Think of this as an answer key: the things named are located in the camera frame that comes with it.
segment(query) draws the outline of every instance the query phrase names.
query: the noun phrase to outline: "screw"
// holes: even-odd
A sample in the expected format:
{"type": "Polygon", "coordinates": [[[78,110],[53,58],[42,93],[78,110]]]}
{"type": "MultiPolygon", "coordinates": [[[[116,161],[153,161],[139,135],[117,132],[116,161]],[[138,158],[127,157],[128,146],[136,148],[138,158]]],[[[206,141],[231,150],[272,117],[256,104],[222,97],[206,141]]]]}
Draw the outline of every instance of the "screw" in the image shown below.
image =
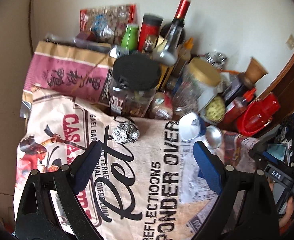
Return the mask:
{"type": "Polygon", "coordinates": [[[34,169],[30,172],[31,175],[36,175],[38,173],[38,170],[37,169],[34,169]]]}
{"type": "Polygon", "coordinates": [[[69,165],[68,165],[68,164],[64,164],[64,165],[62,165],[62,166],[60,167],[60,169],[61,169],[62,171],[67,171],[67,170],[69,169],[69,165]]]}
{"type": "Polygon", "coordinates": [[[259,176],[263,176],[265,173],[264,173],[262,170],[257,170],[257,174],[258,174],[259,176]]]}
{"type": "Polygon", "coordinates": [[[231,165],[226,165],[225,169],[228,170],[228,171],[233,171],[234,167],[231,166],[231,165]]]}

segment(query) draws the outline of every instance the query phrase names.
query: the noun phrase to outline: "round black object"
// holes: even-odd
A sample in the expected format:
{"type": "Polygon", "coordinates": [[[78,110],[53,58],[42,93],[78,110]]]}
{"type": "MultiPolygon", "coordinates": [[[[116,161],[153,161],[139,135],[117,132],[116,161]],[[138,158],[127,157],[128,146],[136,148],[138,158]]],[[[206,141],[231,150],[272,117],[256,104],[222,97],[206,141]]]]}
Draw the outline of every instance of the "round black object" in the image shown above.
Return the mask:
{"type": "Polygon", "coordinates": [[[159,63],[143,54],[120,57],[114,62],[113,78],[126,90],[146,91],[155,88],[160,79],[159,63]]]}
{"type": "Polygon", "coordinates": [[[159,26],[159,27],[161,26],[162,22],[163,22],[163,18],[158,17],[156,15],[152,15],[152,14],[144,14],[144,18],[142,21],[143,24],[159,26]]]}

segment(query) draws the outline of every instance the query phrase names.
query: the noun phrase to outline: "jar with black lid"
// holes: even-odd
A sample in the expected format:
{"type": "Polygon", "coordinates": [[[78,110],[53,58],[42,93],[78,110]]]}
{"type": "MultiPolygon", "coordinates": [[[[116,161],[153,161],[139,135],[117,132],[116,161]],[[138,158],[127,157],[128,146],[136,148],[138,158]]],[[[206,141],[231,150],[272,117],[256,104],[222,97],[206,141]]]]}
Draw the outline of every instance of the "jar with black lid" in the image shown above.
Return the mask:
{"type": "Polygon", "coordinates": [[[160,65],[146,55],[137,53],[117,59],[110,84],[111,112],[144,117],[160,75],[160,65]]]}

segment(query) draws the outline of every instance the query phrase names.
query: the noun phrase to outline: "red canister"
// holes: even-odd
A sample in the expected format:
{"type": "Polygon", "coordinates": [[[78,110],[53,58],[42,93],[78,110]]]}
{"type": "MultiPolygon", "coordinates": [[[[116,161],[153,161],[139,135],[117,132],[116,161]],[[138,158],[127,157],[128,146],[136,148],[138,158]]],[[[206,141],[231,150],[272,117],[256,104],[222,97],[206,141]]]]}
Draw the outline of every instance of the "red canister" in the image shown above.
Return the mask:
{"type": "Polygon", "coordinates": [[[158,36],[159,29],[162,22],[163,22],[163,19],[158,16],[155,16],[152,14],[144,15],[144,19],[142,21],[142,26],[140,29],[139,42],[138,42],[139,51],[142,51],[142,48],[145,44],[145,40],[148,35],[158,36]]]}
{"type": "Polygon", "coordinates": [[[280,104],[273,93],[269,93],[265,99],[256,99],[250,103],[247,110],[237,118],[238,132],[245,136],[253,136],[268,125],[274,115],[280,109],[280,104]]]}

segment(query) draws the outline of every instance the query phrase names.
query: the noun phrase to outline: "green bottle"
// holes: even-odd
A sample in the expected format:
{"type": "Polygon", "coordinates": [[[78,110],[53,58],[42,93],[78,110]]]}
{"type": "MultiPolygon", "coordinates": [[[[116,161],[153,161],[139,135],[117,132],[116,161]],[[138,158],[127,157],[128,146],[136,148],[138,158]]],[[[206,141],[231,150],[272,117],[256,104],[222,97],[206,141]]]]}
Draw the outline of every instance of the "green bottle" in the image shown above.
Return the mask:
{"type": "Polygon", "coordinates": [[[137,50],[138,47],[138,24],[129,23],[126,33],[122,38],[121,46],[128,50],[137,50]]]}

